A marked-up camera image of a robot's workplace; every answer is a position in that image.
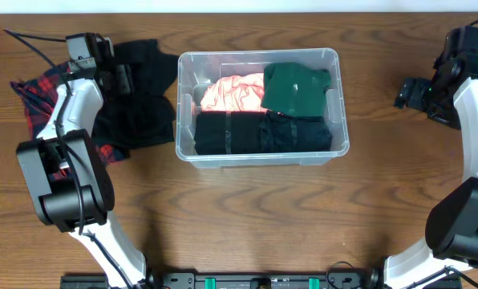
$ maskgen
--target clear plastic container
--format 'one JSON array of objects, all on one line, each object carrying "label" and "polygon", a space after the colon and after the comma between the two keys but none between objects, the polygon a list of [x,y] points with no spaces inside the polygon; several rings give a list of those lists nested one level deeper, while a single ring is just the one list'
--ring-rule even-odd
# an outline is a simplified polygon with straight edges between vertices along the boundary
[{"label": "clear plastic container", "polygon": [[[263,72],[270,63],[297,62],[312,69],[327,69],[331,76],[326,92],[324,119],[333,140],[329,152],[255,153],[199,156],[194,149],[196,116],[207,87],[221,77]],[[176,155],[197,168],[238,165],[324,165],[350,148],[342,97],[338,55],[330,48],[283,51],[185,52],[178,61]]]}]

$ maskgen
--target wooden table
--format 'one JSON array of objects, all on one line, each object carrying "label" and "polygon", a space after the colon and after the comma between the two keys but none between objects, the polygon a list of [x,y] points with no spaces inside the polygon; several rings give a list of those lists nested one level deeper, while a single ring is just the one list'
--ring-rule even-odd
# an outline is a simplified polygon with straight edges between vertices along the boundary
[{"label": "wooden table", "polygon": [[[108,167],[124,230],[158,269],[325,271],[368,267],[423,236],[430,209],[461,183],[459,131],[392,107],[404,77],[431,77],[447,32],[478,14],[0,15],[0,26],[114,43],[159,39],[168,53],[332,47],[340,56],[350,151],[324,166],[195,169],[174,144]],[[61,43],[34,41],[55,62]],[[9,81],[48,68],[0,31],[0,288],[56,288],[101,272],[86,249],[36,217],[14,154],[28,139]],[[166,96],[176,102],[176,85]],[[478,271],[469,276],[478,281]]]}]

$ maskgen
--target white wall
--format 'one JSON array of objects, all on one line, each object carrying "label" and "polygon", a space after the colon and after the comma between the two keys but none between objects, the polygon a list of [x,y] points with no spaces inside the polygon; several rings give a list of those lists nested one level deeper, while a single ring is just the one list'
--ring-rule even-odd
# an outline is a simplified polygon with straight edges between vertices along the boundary
[{"label": "white wall", "polygon": [[478,11],[478,0],[0,0],[0,13],[400,11]]}]

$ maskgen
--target green folded cloth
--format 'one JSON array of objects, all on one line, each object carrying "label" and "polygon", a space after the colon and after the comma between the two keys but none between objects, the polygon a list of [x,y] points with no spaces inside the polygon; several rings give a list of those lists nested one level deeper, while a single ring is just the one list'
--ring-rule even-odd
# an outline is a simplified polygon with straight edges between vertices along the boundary
[{"label": "green folded cloth", "polygon": [[312,70],[299,63],[272,63],[264,69],[262,107],[287,116],[323,116],[327,70]]}]

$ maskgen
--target red and black plaid fabric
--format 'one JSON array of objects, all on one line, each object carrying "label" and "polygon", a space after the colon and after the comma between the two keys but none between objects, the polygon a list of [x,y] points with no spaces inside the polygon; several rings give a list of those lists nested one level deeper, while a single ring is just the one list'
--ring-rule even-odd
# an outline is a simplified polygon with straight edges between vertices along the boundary
[{"label": "red and black plaid fabric", "polygon": [[[68,71],[68,64],[58,65],[61,72]],[[14,92],[20,96],[25,106],[25,117],[29,126],[29,135],[33,140],[47,125],[55,103],[57,102],[56,84],[59,81],[59,74],[51,68],[37,79],[25,83],[11,82]],[[116,148],[109,144],[96,144],[96,151],[104,165],[128,158],[126,149]]]}]

